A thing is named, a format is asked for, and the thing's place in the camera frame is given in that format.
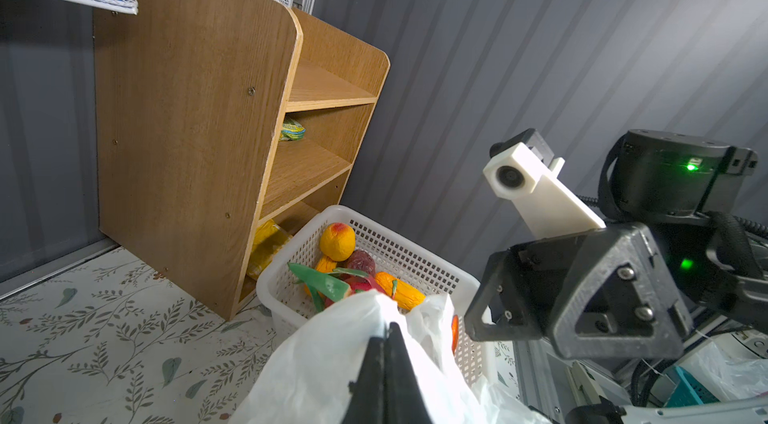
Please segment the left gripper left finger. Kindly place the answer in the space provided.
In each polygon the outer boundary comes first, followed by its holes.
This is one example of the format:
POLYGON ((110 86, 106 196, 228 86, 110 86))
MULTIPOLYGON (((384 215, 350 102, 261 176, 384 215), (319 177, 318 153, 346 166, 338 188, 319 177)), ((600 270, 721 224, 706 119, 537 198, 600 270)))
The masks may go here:
POLYGON ((369 339, 357 379, 349 384, 351 400, 342 419, 348 423, 378 423, 385 419, 385 340, 369 339))

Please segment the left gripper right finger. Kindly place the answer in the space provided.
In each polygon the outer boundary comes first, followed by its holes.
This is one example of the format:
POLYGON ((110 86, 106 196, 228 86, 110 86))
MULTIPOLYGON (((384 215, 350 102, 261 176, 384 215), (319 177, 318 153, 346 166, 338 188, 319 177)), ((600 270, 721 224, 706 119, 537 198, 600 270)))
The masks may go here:
POLYGON ((389 325, 384 342, 384 421, 427 424, 424 403, 400 326, 389 325))

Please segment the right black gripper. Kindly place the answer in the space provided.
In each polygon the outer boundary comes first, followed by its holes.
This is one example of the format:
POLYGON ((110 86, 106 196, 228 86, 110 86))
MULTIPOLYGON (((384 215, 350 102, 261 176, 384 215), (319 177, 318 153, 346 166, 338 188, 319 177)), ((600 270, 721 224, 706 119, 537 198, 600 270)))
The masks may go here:
POLYGON ((492 254, 464 321, 474 341, 545 338, 564 359, 676 359, 693 329, 654 236, 640 223, 492 254))

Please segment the white plastic grocery bag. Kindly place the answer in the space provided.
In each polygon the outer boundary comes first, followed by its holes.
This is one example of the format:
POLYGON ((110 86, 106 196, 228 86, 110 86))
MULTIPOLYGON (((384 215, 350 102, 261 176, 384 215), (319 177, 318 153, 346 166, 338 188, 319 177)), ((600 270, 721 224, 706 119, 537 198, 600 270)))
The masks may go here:
POLYGON ((408 314, 368 291, 321 312, 285 340, 234 423, 544 423, 502 386, 468 385, 453 353, 449 296, 408 314))

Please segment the colourful fruit candy bag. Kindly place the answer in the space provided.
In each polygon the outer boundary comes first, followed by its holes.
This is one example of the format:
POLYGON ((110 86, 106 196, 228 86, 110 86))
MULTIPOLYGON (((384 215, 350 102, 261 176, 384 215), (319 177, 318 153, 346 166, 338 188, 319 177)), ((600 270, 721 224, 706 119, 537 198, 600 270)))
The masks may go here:
POLYGON ((295 119, 287 116, 284 118, 280 130, 279 140, 285 141, 299 141, 305 136, 306 128, 301 125, 295 119))

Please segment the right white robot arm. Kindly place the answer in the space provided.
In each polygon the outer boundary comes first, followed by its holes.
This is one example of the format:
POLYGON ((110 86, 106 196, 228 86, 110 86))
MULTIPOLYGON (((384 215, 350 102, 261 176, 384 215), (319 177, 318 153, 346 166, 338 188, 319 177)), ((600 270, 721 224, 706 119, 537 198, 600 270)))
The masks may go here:
POLYGON ((568 360, 634 359, 633 404, 682 357, 698 306, 767 328, 767 230, 732 212, 757 154, 633 129, 590 199, 535 129, 495 143, 484 176, 532 240, 492 254, 464 317, 477 342, 547 340, 568 360))

